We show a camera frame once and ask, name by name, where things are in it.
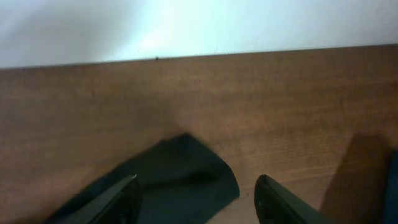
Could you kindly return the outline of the black pants with red waistband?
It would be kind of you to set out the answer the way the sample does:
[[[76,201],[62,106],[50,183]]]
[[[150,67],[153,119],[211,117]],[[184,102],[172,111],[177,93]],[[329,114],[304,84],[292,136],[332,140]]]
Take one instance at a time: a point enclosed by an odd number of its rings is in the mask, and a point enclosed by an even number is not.
[[[97,178],[47,219],[59,222],[129,175],[137,178],[146,223],[206,223],[239,197],[231,168],[190,134],[158,142]]]

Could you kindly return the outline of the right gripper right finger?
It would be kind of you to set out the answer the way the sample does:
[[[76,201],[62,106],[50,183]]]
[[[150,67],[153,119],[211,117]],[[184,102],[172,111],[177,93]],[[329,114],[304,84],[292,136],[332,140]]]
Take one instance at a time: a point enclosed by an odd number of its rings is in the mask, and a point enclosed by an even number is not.
[[[330,224],[331,220],[268,175],[254,188],[254,205],[260,224]]]

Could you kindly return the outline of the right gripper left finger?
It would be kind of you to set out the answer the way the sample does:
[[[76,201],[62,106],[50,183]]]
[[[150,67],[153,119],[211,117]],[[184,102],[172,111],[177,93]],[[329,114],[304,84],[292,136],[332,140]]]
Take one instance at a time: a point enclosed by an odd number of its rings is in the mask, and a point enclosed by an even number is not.
[[[142,193],[136,175],[130,175],[94,200],[59,221],[59,224],[136,224]]]

